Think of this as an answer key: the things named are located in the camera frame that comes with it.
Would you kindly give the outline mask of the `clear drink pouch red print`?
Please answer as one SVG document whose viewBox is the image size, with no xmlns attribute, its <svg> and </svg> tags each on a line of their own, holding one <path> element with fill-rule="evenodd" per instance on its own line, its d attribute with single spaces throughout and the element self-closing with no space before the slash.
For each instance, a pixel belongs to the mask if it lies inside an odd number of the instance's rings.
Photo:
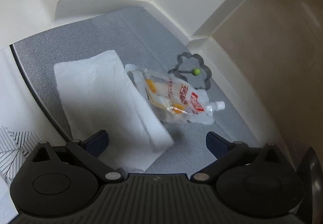
<svg viewBox="0 0 323 224">
<path fill-rule="evenodd" d="M 167 123 L 194 122 L 211 125 L 214 113 L 225 109 L 224 101 L 210 101 L 206 90 L 172 74 L 126 64 L 125 71 L 157 118 Z"/>
</svg>

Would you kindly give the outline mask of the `white paper towel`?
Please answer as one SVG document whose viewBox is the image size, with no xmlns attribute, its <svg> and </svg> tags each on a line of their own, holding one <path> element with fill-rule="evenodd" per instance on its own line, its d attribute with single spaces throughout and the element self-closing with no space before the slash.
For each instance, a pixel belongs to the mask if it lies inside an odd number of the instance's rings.
<svg viewBox="0 0 323 224">
<path fill-rule="evenodd" d="M 55 78 L 73 138 L 105 130 L 102 162 L 114 169 L 143 173 L 174 144 L 173 138 L 128 77 L 114 50 L 57 63 Z"/>
</svg>

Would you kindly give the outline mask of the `leaf-patterned white sheet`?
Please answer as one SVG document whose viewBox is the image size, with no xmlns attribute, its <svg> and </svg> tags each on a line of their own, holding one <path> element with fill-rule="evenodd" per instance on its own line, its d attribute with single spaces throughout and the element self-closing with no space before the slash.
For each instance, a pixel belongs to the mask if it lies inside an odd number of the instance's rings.
<svg viewBox="0 0 323 224">
<path fill-rule="evenodd" d="M 1 49 L 1 223 L 17 215 L 9 186 L 40 141 L 66 143 L 36 103 L 7 46 Z"/>
</svg>

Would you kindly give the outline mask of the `green ball pin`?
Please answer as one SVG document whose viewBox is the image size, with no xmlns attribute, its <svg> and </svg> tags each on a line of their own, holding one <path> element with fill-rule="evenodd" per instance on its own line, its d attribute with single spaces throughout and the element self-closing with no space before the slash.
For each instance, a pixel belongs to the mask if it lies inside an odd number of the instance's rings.
<svg viewBox="0 0 323 224">
<path fill-rule="evenodd" d="M 184 73 L 184 74 L 192 74 L 194 76 L 197 76 L 197 75 L 199 75 L 201 73 L 201 70 L 199 68 L 194 68 L 192 70 L 178 70 L 178 69 L 176 69 L 175 71 L 178 72 L 178 73 L 180 73 L 180 74 L 181 73 Z"/>
</svg>

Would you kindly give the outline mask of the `grey flower-shaped silicone trivet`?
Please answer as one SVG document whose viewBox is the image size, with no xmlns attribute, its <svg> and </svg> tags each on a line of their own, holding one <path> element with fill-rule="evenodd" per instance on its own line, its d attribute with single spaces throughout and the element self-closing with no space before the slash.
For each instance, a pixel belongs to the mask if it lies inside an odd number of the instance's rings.
<svg viewBox="0 0 323 224">
<path fill-rule="evenodd" d="M 186 58 L 187 60 L 194 58 L 195 60 L 198 61 L 199 66 L 191 70 L 180 70 L 180 66 L 183 64 L 183 58 Z M 212 71 L 208 66 L 205 65 L 201 55 L 197 53 L 192 54 L 192 53 L 183 52 L 182 54 L 178 55 L 176 67 L 174 69 L 169 70 L 168 73 L 173 74 L 175 77 L 187 82 L 188 81 L 187 78 L 182 74 L 191 74 L 193 76 L 198 76 L 198 75 L 201 75 L 201 71 L 203 71 L 206 74 L 206 78 L 204 79 L 204 87 L 196 87 L 196 89 L 204 89 L 207 91 L 211 88 L 210 79 L 212 78 Z"/>
</svg>

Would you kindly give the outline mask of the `grey counter mat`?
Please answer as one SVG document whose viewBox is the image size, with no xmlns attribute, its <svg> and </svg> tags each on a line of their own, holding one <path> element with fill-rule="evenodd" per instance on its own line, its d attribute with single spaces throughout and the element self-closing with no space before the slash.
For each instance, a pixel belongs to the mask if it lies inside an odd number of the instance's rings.
<svg viewBox="0 0 323 224">
<path fill-rule="evenodd" d="M 178 55 L 187 48 L 141 7 L 53 28 L 13 45 L 13 53 L 33 93 L 61 134 L 72 137 L 60 101 L 54 66 L 107 50 L 114 50 L 123 64 L 166 72 L 176 66 Z M 211 83 L 208 95 L 211 100 L 224 101 L 225 109 L 215 113 L 215 122 L 211 125 L 165 124 L 175 143 L 147 169 L 149 174 L 191 175 L 213 162 L 214 156 L 205 144 L 205 136 L 210 131 L 229 141 L 240 140 L 258 146 L 255 136 L 215 82 Z"/>
</svg>

